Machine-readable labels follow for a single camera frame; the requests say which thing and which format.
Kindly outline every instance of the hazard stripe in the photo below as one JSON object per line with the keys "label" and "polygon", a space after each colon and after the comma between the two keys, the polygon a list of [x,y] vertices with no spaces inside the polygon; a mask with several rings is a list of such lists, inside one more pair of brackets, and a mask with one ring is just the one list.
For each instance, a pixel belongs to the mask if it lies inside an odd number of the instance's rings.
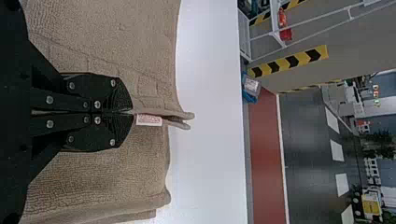
{"label": "hazard stripe", "polygon": [[297,91],[305,91],[305,90],[313,89],[313,88],[320,87],[320,86],[323,86],[323,85],[339,83],[339,82],[342,82],[342,81],[343,81],[342,79],[335,79],[335,80],[332,80],[332,81],[323,82],[323,83],[319,83],[319,84],[316,84],[316,85],[296,88],[296,89],[293,89],[293,90],[290,90],[290,91],[282,91],[280,93],[284,94],[284,93],[292,93],[292,92],[297,92]]}
{"label": "hazard stripe", "polygon": [[328,58],[329,52],[327,51],[327,46],[322,45],[314,49],[290,55],[286,58],[276,59],[270,63],[262,63],[257,67],[249,68],[247,73],[251,77],[263,77]]}
{"label": "hazard stripe", "polygon": [[[297,7],[300,4],[306,2],[307,0],[290,0],[289,2],[283,4],[281,7],[283,10],[287,11],[291,8]],[[271,11],[267,11],[264,14],[259,15],[256,19],[250,21],[249,26],[258,25],[271,18]]]}

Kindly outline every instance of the beige towel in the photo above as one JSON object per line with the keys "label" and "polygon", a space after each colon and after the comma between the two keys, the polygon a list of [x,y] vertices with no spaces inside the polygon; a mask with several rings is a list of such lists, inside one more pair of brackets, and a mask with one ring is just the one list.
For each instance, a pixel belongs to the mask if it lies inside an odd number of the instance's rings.
{"label": "beige towel", "polygon": [[[177,99],[180,0],[28,0],[31,41],[60,72],[121,77],[134,112],[193,119]],[[167,127],[134,126],[120,149],[60,153],[31,183],[21,223],[114,223],[170,203]]]}

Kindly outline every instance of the red fire extinguisher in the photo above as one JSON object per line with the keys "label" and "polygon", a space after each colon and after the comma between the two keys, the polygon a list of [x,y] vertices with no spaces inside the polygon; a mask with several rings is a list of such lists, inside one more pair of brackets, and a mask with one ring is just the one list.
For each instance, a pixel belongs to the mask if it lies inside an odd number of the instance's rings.
{"label": "red fire extinguisher", "polygon": [[[279,17],[279,28],[284,28],[288,26],[285,10],[281,7],[278,12],[278,17]],[[292,40],[292,32],[291,28],[283,30],[279,32],[280,39],[283,41],[289,41]]]}

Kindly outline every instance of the screw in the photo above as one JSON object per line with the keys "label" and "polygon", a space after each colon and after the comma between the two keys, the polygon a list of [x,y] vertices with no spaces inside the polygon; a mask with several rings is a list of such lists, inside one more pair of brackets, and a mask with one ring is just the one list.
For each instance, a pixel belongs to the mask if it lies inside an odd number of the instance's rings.
{"label": "screw", "polygon": [[84,123],[89,123],[90,122],[90,118],[89,117],[84,117]]}
{"label": "screw", "polygon": [[96,108],[96,109],[99,109],[101,104],[100,104],[99,101],[95,101],[95,104],[94,104],[94,105],[95,105],[95,108]]}
{"label": "screw", "polygon": [[76,88],[76,85],[74,84],[74,82],[70,82],[69,83],[69,89],[70,90],[73,90],[73,89],[75,89]]}
{"label": "screw", "polygon": [[95,124],[100,124],[100,122],[102,121],[99,117],[96,117],[95,119],[94,119],[94,121],[95,121]]}
{"label": "screw", "polygon": [[53,104],[53,97],[52,96],[47,96],[46,102],[47,102],[47,104],[52,105]]}
{"label": "screw", "polygon": [[74,137],[73,137],[73,136],[69,136],[69,137],[67,138],[67,141],[68,141],[69,143],[74,142]]}
{"label": "screw", "polygon": [[53,128],[53,125],[54,125],[54,123],[53,123],[53,120],[47,120],[47,128],[49,128],[49,129],[51,129],[51,128]]}

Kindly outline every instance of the red floor stripe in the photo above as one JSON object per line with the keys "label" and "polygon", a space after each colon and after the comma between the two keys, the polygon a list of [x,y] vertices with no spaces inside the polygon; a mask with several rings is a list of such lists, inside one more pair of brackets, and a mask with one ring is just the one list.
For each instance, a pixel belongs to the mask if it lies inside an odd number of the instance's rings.
{"label": "red floor stripe", "polygon": [[249,106],[255,224],[286,224],[276,96],[262,89]]}

